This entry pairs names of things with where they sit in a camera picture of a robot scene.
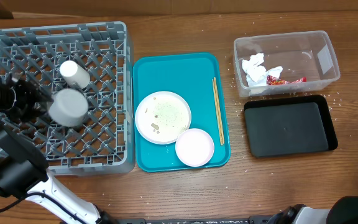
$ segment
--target dish rack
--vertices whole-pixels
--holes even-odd
[[[0,29],[0,75],[20,73],[54,94],[68,88],[59,72],[74,60],[91,75],[83,91],[88,114],[79,128],[43,115],[30,122],[0,122],[32,142],[57,175],[130,172],[135,166],[132,105],[133,44],[123,22]],[[6,157],[0,149],[0,161]]]

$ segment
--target clear plastic bin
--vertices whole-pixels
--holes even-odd
[[[280,78],[304,83],[248,87],[242,59],[264,53],[266,70],[283,67]],[[240,97],[321,90],[341,76],[331,41],[325,31],[243,37],[234,41],[234,70]]]

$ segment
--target teal serving tray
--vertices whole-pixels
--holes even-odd
[[[212,79],[216,78],[221,106],[225,144],[219,141],[218,123]],[[156,91],[174,92],[189,104],[191,110],[190,128],[200,128],[211,135],[215,151],[212,159],[202,167],[223,166],[231,155],[227,130],[223,89],[219,65],[215,56],[209,53],[166,55],[146,57],[134,66],[134,106]],[[135,128],[136,161],[147,172],[194,169],[184,165],[175,152],[175,143],[158,145],[148,142]]]

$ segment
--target candy wrapper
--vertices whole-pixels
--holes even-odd
[[[268,85],[282,85],[282,84],[303,83],[303,82],[306,82],[306,77],[295,80],[294,82],[288,82],[288,81],[273,77],[271,75],[268,75],[267,79],[266,79],[266,84],[268,84]]]

